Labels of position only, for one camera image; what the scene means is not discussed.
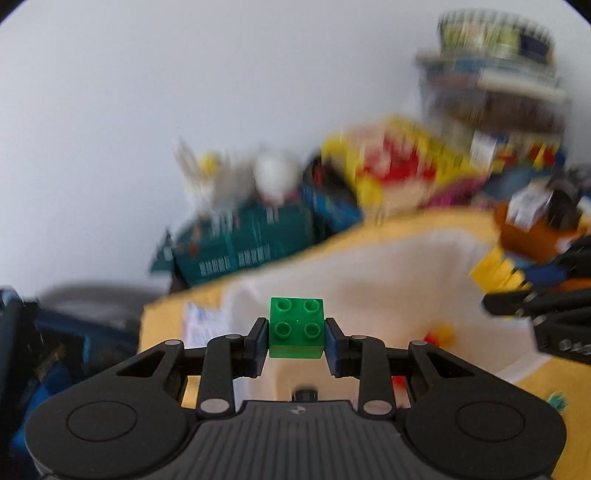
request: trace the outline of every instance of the screw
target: screw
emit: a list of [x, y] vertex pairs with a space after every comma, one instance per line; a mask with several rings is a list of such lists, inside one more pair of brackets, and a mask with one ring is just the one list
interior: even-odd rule
[[392, 404], [384, 400], [369, 400], [363, 404], [363, 411], [370, 415], [387, 415], [392, 411]]
[[573, 342], [571, 342], [569, 339], [565, 338], [564, 340], [561, 340], [561, 342], [558, 344], [558, 348], [560, 348], [561, 352], [565, 352], [566, 350], [570, 350], [573, 346]]
[[294, 415], [301, 415], [302, 413], [306, 412], [306, 408], [298, 405], [297, 407], [290, 408], [290, 412], [292, 412]]
[[223, 398], [208, 398], [199, 404], [199, 408], [205, 413], [224, 413], [230, 404]]
[[538, 325], [540, 325], [540, 324], [544, 323], [545, 321], [546, 321], [546, 315], [540, 315], [539, 317], [536, 317], [536, 318], [535, 318], [535, 319], [534, 319], [534, 320], [531, 322], [531, 324], [532, 324], [534, 327], [537, 327]]

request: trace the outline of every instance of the barcode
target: barcode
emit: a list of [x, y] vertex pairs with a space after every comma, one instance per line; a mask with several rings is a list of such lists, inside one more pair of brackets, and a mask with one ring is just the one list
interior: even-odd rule
[[224, 273], [228, 270], [230, 270], [230, 257], [228, 256], [199, 262], [199, 271], [202, 277], [208, 277], [214, 273]]
[[218, 216], [209, 225], [209, 236], [215, 238], [234, 230], [234, 218], [231, 215]]
[[258, 248], [251, 248], [238, 252], [238, 266], [250, 267], [258, 265], [271, 258], [271, 248], [269, 245], [263, 245]]

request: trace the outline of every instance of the pink object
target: pink object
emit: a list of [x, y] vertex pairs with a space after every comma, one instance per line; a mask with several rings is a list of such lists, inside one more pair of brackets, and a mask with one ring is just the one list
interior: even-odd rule
[[453, 205], [468, 205], [470, 197], [480, 190], [485, 181], [486, 178], [458, 180], [445, 190], [433, 195], [424, 206], [451, 207]]

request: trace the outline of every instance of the yellow tablecloth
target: yellow tablecloth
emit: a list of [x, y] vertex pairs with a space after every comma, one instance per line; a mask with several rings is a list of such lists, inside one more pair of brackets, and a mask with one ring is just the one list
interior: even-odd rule
[[[340, 249], [405, 238], [434, 228], [462, 228], [491, 244], [498, 237], [492, 215], [487, 213], [460, 208], [429, 210], [391, 219], [381, 226], [353, 228], [284, 262], [310, 261]], [[142, 318], [140, 350], [167, 339], [182, 338], [183, 313], [187, 302], [218, 309], [224, 288], [239, 275], [165, 297], [147, 306]], [[194, 407], [197, 386], [196, 379], [192, 378], [187, 387], [184, 406]], [[591, 406], [591, 367], [553, 358], [519, 386], [543, 399], [557, 391], [566, 396], [569, 406], [563, 418], [567, 426], [567, 444], [553, 477], [555, 480], [591, 480], [591, 411], [588, 408]]]

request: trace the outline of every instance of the paper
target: paper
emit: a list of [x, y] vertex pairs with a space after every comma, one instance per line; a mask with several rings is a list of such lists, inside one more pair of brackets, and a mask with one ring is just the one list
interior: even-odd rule
[[496, 155], [497, 140], [478, 130], [472, 137], [470, 165], [477, 170], [489, 170]]
[[552, 192], [529, 185], [513, 194], [507, 209], [506, 222], [528, 232], [548, 210]]
[[207, 310], [192, 302], [187, 303], [184, 314], [185, 348], [207, 346], [212, 338], [228, 333], [234, 332], [220, 310]]

